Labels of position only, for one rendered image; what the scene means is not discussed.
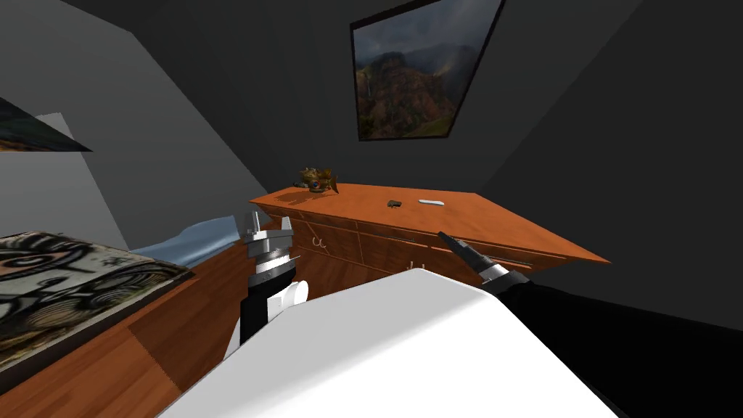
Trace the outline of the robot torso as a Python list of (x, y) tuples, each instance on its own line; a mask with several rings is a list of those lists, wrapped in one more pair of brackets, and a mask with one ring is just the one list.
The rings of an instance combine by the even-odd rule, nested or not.
[(413, 269), (286, 308), (157, 418), (617, 418), (492, 295)]

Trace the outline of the brown fish ornament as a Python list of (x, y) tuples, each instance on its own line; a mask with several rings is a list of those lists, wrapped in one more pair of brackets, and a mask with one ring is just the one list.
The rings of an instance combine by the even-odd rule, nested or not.
[(331, 189), (338, 193), (337, 176), (332, 175), (330, 168), (319, 170), (317, 168), (305, 168), (299, 172), (300, 180), (293, 182), (293, 186), (308, 189), (313, 193), (322, 193)]

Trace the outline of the framed mountain landscape picture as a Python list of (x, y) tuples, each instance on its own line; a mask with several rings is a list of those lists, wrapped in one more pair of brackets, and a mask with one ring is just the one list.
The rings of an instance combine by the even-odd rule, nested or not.
[(350, 25), (361, 141), (450, 135), (506, 0), (410, 0)]

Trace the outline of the blue grey cloth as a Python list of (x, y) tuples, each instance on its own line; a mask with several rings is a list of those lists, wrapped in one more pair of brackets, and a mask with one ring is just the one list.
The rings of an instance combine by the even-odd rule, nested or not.
[(232, 246), (241, 238), (234, 216), (199, 222), (164, 242), (132, 253), (192, 268)]

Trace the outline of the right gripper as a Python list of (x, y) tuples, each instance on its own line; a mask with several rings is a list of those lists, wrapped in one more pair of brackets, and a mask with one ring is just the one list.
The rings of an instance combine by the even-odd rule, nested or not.
[(493, 261), (490, 258), (485, 257), (467, 243), (454, 239), (443, 231), (438, 232), (438, 237), (448, 246), (448, 249), (460, 257), (474, 272), (482, 273), (493, 266)]

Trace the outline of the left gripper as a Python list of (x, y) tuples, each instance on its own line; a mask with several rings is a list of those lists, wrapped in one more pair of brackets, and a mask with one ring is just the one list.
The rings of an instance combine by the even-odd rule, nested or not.
[(249, 249), (276, 249), (288, 248), (292, 245), (292, 237), (295, 233), (292, 230), (291, 219), (288, 216), (282, 218), (281, 229), (270, 229), (261, 231), (260, 216), (258, 211), (253, 211), (250, 215), (251, 234), (247, 234), (244, 243)]

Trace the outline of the orange wooden dresser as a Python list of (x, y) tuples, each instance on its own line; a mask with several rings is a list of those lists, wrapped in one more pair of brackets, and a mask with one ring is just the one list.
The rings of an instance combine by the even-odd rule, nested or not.
[[(473, 283), (475, 274), (438, 237), (443, 231), (523, 274), (602, 259), (474, 193), (340, 184), (313, 193), (289, 187), (254, 199), (273, 220), (290, 217), (304, 250), (395, 274), (422, 267)], [(439, 200), (444, 206), (423, 205)], [(389, 208), (390, 200), (402, 202)]]

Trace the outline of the graffiti print canvas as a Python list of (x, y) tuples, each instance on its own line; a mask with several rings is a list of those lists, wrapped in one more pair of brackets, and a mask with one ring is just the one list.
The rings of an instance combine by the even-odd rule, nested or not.
[(61, 234), (0, 237), (0, 395), (191, 276)]

